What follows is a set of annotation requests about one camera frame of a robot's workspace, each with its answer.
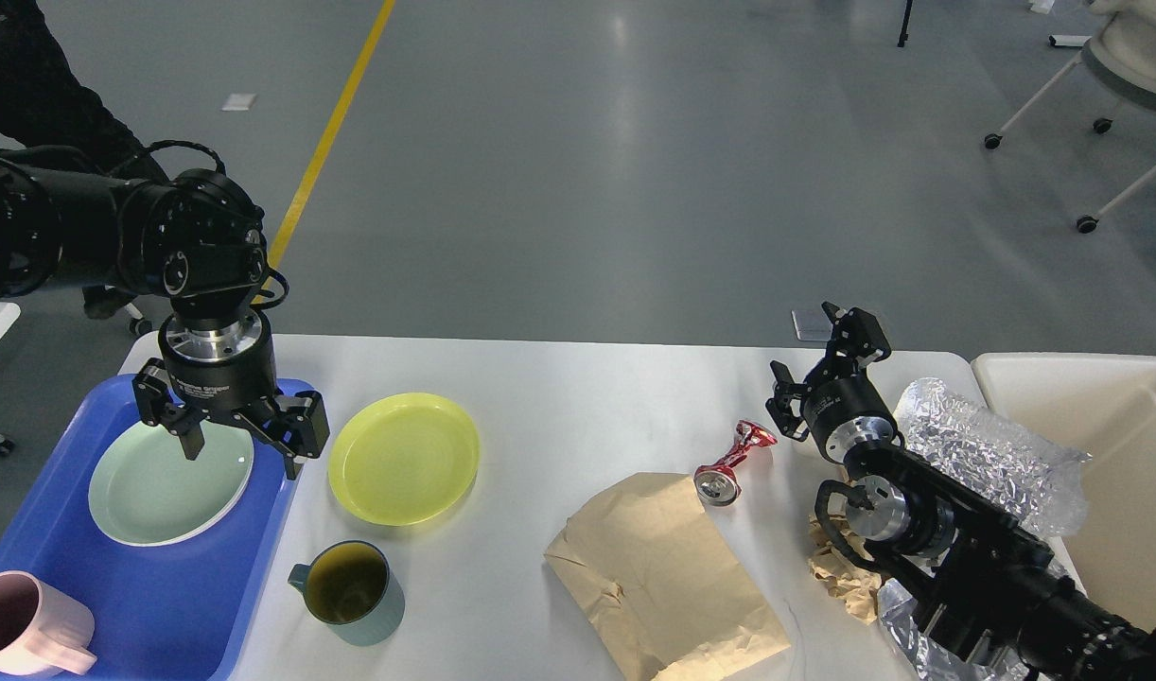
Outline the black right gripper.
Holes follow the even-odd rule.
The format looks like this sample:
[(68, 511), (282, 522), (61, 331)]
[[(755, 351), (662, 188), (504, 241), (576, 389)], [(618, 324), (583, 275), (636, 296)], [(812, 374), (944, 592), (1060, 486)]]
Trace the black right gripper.
[(892, 345), (876, 314), (829, 301), (821, 309), (832, 323), (823, 378), (795, 382), (790, 367), (772, 360), (775, 384), (765, 409), (781, 436), (796, 443), (812, 437), (825, 461), (845, 464), (855, 445), (901, 442), (892, 412), (867, 378), (867, 367), (889, 358)]

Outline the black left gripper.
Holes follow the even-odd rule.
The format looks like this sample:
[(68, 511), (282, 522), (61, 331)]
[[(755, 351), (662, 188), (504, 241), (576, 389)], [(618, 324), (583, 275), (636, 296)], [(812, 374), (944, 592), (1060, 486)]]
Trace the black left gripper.
[(323, 457), (329, 436), (324, 398), (277, 387), (271, 321), (254, 308), (220, 330), (197, 330), (171, 316), (160, 328), (160, 357), (133, 377), (141, 422), (179, 441), (194, 462), (203, 449), (202, 423), (240, 429), (281, 454), (286, 479)]

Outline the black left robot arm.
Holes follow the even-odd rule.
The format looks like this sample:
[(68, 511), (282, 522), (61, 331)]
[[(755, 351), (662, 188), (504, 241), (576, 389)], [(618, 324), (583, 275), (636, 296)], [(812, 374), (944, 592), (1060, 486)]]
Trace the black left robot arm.
[[(275, 281), (281, 293), (265, 290)], [(216, 161), (172, 182), (94, 171), (67, 147), (0, 151), (0, 301), (103, 286), (166, 298), (160, 357), (133, 377), (138, 417), (197, 460), (201, 424), (249, 431), (289, 479), (323, 456), (321, 393), (279, 388), (271, 319), (289, 290), (271, 266), (264, 210)]]

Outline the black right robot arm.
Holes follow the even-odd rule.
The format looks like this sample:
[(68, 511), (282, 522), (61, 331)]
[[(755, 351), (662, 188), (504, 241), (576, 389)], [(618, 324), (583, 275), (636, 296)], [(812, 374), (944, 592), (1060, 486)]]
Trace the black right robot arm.
[(824, 358), (796, 382), (775, 361), (765, 408), (781, 435), (812, 437), (847, 481), (821, 483), (814, 515), (852, 565), (914, 598), (917, 629), (963, 663), (1018, 656), (1028, 678), (1156, 680), (1156, 628), (1094, 604), (1053, 552), (966, 484), (907, 451), (867, 367), (892, 353), (875, 314), (827, 302)]

